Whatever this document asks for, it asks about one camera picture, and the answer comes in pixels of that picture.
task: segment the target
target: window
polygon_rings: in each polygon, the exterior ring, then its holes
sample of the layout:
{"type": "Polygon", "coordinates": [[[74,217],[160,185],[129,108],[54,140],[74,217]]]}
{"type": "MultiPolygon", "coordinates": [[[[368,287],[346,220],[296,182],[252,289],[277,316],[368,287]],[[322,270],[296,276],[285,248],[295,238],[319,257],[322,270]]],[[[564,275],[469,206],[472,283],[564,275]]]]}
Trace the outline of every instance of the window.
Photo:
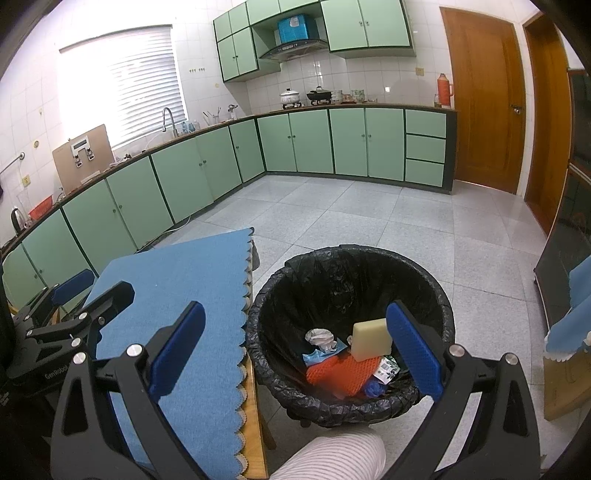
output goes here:
{"type": "Polygon", "coordinates": [[[70,138],[105,124],[114,148],[159,130],[164,107],[175,122],[187,119],[170,26],[110,34],[60,52],[60,110],[70,138]]]}

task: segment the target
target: range hood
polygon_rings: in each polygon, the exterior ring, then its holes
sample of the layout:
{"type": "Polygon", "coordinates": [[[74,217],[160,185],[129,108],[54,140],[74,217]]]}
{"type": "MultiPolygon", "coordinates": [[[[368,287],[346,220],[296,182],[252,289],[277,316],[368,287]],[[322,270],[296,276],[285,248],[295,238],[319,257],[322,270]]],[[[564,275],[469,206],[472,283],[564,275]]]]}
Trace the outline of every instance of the range hood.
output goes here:
{"type": "Polygon", "coordinates": [[[295,40],[270,49],[267,53],[261,56],[264,60],[279,60],[287,61],[296,57],[314,53],[318,50],[327,50],[329,43],[318,38],[305,38],[303,40],[295,40]]]}

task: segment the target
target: drawer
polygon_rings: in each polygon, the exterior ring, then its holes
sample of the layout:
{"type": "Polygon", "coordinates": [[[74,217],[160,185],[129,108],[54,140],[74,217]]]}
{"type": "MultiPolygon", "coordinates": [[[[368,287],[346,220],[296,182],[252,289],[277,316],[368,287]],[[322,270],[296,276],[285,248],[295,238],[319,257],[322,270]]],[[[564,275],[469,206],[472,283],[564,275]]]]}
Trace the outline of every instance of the drawer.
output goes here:
{"type": "Polygon", "coordinates": [[[445,113],[406,110],[408,134],[431,135],[445,138],[447,115],[445,113]]]}
{"type": "Polygon", "coordinates": [[[404,180],[440,187],[443,185],[443,164],[407,158],[404,180]]]}
{"type": "Polygon", "coordinates": [[[407,158],[445,162],[445,140],[443,138],[407,135],[407,158]]]}

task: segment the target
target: cardboard box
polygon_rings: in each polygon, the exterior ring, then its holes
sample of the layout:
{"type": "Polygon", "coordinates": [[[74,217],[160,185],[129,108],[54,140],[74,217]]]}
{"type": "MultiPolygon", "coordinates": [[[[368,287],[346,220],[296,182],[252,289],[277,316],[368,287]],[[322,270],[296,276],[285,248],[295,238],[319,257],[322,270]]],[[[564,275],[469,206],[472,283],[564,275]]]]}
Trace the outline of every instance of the cardboard box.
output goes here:
{"type": "Polygon", "coordinates": [[[566,362],[544,358],[544,418],[555,420],[591,398],[591,354],[578,352],[566,362]]]}

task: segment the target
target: faucet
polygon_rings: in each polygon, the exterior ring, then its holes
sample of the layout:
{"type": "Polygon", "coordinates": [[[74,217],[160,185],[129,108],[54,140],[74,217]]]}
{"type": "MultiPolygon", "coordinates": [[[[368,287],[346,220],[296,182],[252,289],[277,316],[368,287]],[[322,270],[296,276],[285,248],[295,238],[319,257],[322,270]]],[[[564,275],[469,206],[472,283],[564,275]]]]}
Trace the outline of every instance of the faucet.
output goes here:
{"type": "Polygon", "coordinates": [[[170,111],[170,108],[168,108],[167,106],[165,106],[162,109],[162,131],[163,132],[166,132],[166,110],[168,110],[168,114],[170,115],[170,121],[173,124],[173,134],[174,134],[174,137],[177,138],[178,137],[178,132],[177,132],[177,127],[174,125],[173,113],[170,111]]]}

